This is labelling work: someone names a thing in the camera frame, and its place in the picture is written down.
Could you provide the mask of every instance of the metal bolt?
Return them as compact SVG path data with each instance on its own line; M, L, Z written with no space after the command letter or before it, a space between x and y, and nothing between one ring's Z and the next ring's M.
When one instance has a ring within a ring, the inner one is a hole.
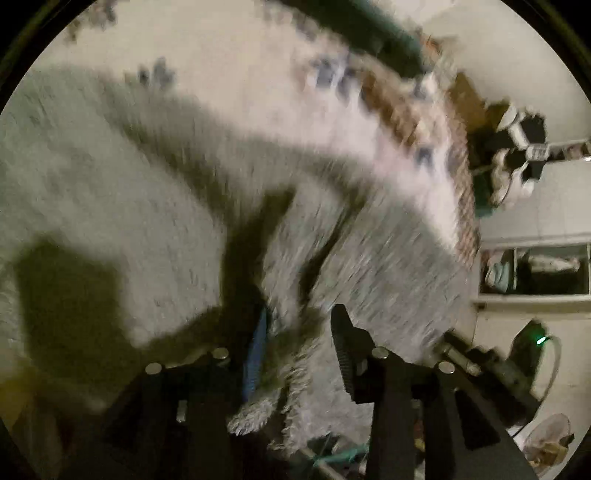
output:
M456 366L451 362L439 362L437 367L445 374L452 374L456 371Z
M229 356L230 352L228 352L228 349L225 347L219 346L212 350L212 357L214 357L215 360L225 360Z
M158 375L162 371L162 365L158 362L154 362L153 364L148 364L144 371L148 375Z
M388 352L388 349L384 346L377 346L371 350L371 356L373 356L374 358L378 358L380 360L388 358L389 354L390 352Z

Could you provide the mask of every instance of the shelf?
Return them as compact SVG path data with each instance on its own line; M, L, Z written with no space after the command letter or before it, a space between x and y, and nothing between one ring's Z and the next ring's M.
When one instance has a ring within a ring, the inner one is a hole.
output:
M496 295L482 294L477 303L582 303L590 302L591 295Z
M591 305L591 242L491 245L478 252L472 279L475 303Z

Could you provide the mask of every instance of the cable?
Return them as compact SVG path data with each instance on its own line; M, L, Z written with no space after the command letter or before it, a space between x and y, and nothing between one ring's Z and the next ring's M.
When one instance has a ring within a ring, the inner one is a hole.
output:
M552 341L552 343L554 343L554 367L552 369L552 374L550 375L550 380L548 381L548 386L546 387L546 390L544 390L544 394L540 398L540 406L542 405L542 403L544 403L544 400L546 400L546 398L548 398L550 390L552 389L552 386L554 385L554 381L556 380L556 376L558 376L558 369L560 367L560 359L562 357L562 344L560 343L560 339L558 337L551 335L546 339L544 344L546 344L547 342L550 342L550 341ZM519 430L517 430L513 435L511 435L511 438L514 439L515 437L517 437L522 432L522 430L525 427L527 427L530 423L531 422L528 422L525 425L522 425Z

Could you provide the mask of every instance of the black device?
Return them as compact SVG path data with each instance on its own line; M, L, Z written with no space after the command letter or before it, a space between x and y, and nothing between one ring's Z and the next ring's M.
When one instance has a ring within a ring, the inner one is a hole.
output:
M346 391L357 403L375 404L367 480L414 477L413 399L423 406L427 480L536 478L494 402L461 368L450 361L434 368L404 362L355 328L341 304L330 322ZM264 449L251 450L247 466L244 444L227 431L227 418L242 401L241 372L226 349L175 368L149 364L80 444L60 480L287 478L277 470L269 475ZM37 480L2 428L0 471L11 480Z
M456 368L463 369L452 351L478 367L478 373L465 372L465 375L494 405L501 422L509 428L531 422L540 408L541 401L532 395L531 388L543 344L548 338L544 326L532 320L513 340L507 359L503 359L496 349L471 348L454 331L443 335L439 351L448 361L454 362Z
M454 363L404 362L355 328L341 304L330 326L345 390L356 403L374 403L367 480L414 477L413 399L423 405L427 480L537 478L492 405Z

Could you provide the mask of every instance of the white wall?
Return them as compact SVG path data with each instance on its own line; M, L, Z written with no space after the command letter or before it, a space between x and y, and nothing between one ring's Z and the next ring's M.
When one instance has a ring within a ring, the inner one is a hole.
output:
M540 35L500 0L460 0L424 28L459 39L456 63L485 99L509 97L545 115L549 141L591 135L591 104L574 77ZM547 166L532 198L480 223L482 238L552 236L560 242L591 235L589 186L591 163Z

